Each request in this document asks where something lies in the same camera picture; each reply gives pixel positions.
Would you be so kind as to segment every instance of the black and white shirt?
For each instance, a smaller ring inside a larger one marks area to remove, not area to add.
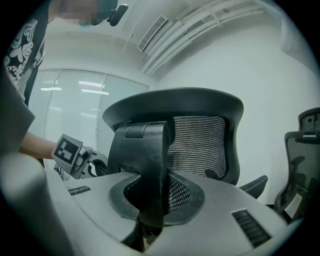
[[[45,1],[26,21],[4,57],[7,74],[27,105],[45,55],[49,3]]]

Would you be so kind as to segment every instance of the chair armrest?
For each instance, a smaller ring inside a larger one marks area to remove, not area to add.
[[[262,192],[265,189],[268,177],[263,175],[250,183],[239,187],[239,189],[248,193],[250,196],[253,196],[255,199],[261,196]]]

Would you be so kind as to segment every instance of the black plastic bracket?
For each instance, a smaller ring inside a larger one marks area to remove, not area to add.
[[[168,120],[119,127],[112,141],[107,174],[120,170],[140,174],[140,220],[148,226],[164,225],[167,154],[174,140],[174,122]]]

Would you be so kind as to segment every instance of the white wall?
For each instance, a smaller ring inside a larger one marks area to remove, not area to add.
[[[280,27],[265,16],[223,25],[214,32],[209,46],[153,87],[211,88],[243,101],[244,114],[237,130],[237,186],[267,175],[259,198],[264,204],[273,204],[287,181],[285,133],[298,130],[301,112],[320,106],[319,77],[280,51],[280,33]],[[207,44],[205,39],[200,38],[199,44]]]
[[[124,41],[88,32],[50,33],[45,40],[45,57],[40,69],[79,69],[156,86],[157,82],[140,72],[141,53]]]

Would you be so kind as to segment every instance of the forearm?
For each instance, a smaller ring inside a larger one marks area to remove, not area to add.
[[[52,159],[51,153],[55,146],[56,143],[37,137],[31,132],[27,132],[19,151],[34,158]]]

